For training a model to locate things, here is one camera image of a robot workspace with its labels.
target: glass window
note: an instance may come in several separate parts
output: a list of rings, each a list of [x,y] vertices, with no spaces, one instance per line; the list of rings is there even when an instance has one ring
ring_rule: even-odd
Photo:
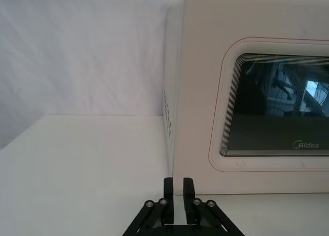
[[[329,58],[246,53],[233,80],[222,154],[329,150]]]

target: table surface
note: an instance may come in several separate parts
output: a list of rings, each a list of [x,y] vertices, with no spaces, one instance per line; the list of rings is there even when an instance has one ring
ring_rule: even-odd
[[[0,235],[120,236],[168,175],[162,117],[45,116],[0,152]],[[199,197],[247,236],[329,232],[329,194]]]

